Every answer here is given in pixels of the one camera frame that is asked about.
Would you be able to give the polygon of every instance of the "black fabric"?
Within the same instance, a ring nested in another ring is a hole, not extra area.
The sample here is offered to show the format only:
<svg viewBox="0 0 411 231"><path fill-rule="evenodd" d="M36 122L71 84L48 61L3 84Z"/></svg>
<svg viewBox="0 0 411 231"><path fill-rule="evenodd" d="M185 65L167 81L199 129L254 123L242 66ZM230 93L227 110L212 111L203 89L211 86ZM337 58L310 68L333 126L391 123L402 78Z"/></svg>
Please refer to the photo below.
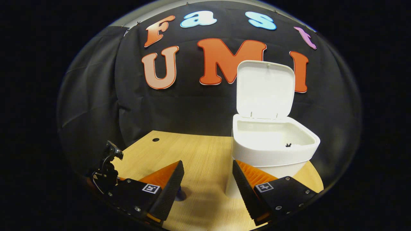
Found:
<svg viewBox="0 0 411 231"><path fill-rule="evenodd" d="M107 140L120 149L114 86L117 49L127 28L107 27L86 44L68 68L57 102L58 133L74 171L98 165Z"/></svg>
<svg viewBox="0 0 411 231"><path fill-rule="evenodd" d="M189 13L209 10L217 22L182 28ZM256 28L245 12L266 14L277 29ZM148 26L170 16L164 37L145 48ZM297 30L311 35L316 50ZM236 110L236 81L228 84L221 70L219 85L201 85L204 74L201 39L221 39L236 53L245 40L267 45L264 61L294 68L290 51L309 59L306 93L295 93L289 117L309 128L321 139L311 159L324 186L330 187L345 171L360 139L360 97L351 71L340 55L320 35L273 11L238 2L199 2L177 7L132 27L108 27L79 53L70 66L58 101L58 124L63 148L73 168L84 174L98 162L106 141L121 149L152 130L184 134L230 136ZM156 74L166 75L161 51L179 46L177 77L164 90L151 88L145 80L143 56L157 53Z"/></svg>

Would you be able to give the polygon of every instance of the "blue letter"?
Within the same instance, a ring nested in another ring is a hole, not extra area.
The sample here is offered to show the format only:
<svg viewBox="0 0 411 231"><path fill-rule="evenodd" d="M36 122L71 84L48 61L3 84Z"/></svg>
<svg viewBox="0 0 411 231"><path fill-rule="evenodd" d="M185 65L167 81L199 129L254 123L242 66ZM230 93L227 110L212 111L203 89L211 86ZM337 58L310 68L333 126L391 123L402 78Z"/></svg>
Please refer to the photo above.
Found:
<svg viewBox="0 0 411 231"><path fill-rule="evenodd" d="M245 15L250 18L248 22L255 27L261 27L267 30L275 30L277 28L273 23L274 20L265 14L248 11Z"/></svg>
<svg viewBox="0 0 411 231"><path fill-rule="evenodd" d="M186 15L184 18L185 20L180 24L180 26L184 28L193 27L196 25L211 25L217 22L217 19L212 17L212 12L208 10L197 11Z"/></svg>

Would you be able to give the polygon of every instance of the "wooden table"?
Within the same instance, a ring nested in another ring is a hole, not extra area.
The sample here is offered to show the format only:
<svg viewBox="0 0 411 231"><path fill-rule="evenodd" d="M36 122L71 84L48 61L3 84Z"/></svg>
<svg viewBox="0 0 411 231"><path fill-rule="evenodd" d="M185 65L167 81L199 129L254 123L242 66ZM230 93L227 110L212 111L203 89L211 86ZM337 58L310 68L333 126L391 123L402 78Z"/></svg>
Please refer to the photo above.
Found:
<svg viewBox="0 0 411 231"><path fill-rule="evenodd" d="M185 173L181 187L187 199L174 202L163 228L240 231L257 227L243 200L228 198L224 193L232 174L231 137L152 131L123 152L123 160L115 158L112 163L120 177L135 180L182 160ZM294 178L315 192L323 190L321 178L310 162Z"/></svg>

